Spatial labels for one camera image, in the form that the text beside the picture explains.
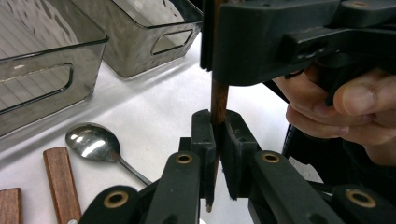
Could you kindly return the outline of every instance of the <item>wooden knife handle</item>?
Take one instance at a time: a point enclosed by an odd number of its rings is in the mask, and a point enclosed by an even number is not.
[[[0,190],[0,223],[22,224],[21,196],[19,188]]]
[[[81,209],[66,147],[55,147],[43,153],[53,206],[59,224],[79,221]]]

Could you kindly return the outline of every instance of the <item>stainless steel spoon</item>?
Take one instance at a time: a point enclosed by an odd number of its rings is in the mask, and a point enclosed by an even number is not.
[[[109,129],[95,123],[80,123],[67,131],[65,140],[78,155],[91,161],[116,161],[146,185],[151,184],[121,157],[119,140]]]

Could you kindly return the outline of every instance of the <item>clear plastic bin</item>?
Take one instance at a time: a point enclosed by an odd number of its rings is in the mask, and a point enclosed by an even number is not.
[[[201,31],[202,12],[188,0],[73,0],[110,36],[104,60],[133,77],[184,56]]]
[[[0,0],[0,135],[90,96],[107,40],[69,0]]]

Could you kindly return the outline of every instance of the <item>white table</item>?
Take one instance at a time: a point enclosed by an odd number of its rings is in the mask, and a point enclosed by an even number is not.
[[[119,138],[126,161],[151,181],[161,177],[179,138],[191,136],[191,115],[210,108],[211,74],[199,66],[200,44],[198,36],[185,57],[126,80],[102,63],[92,98],[0,138],[0,189],[22,189],[24,223],[56,223],[43,151],[66,147],[64,135],[73,124],[106,126]],[[262,84],[230,88],[228,109],[241,114],[262,149],[280,152],[288,128],[286,107]],[[106,188],[144,187],[116,163],[69,155],[82,212]],[[213,211],[208,214],[203,201],[201,219],[251,223],[248,201],[232,201],[218,174]]]

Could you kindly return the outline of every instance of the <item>hand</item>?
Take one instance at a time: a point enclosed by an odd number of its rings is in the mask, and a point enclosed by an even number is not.
[[[396,166],[396,76],[374,69],[356,77],[336,92],[334,106],[323,103],[327,92],[317,77],[311,66],[297,77],[274,79],[290,101],[290,124],[314,137],[363,145],[372,162]]]

